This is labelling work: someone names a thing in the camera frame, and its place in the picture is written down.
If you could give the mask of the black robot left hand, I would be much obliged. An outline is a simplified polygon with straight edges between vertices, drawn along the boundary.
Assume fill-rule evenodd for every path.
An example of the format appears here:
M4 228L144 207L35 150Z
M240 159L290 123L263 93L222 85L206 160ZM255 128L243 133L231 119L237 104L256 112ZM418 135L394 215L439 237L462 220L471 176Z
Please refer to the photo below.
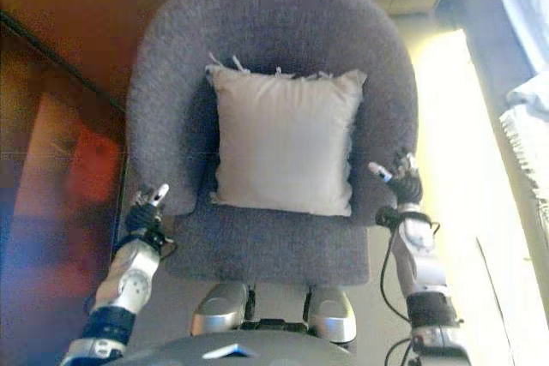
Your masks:
M164 200L170 189L167 183L158 188L141 185L137 190L128 211L124 227L128 233L146 231L161 221Z

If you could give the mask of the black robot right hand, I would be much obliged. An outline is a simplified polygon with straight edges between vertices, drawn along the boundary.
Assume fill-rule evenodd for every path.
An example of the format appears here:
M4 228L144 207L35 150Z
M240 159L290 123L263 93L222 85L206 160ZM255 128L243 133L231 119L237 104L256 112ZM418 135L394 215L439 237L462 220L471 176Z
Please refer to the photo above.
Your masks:
M402 147L395 152L393 166L390 170L377 162L370 162L368 169L389 187L398 204L420 204L423 186L415 155Z

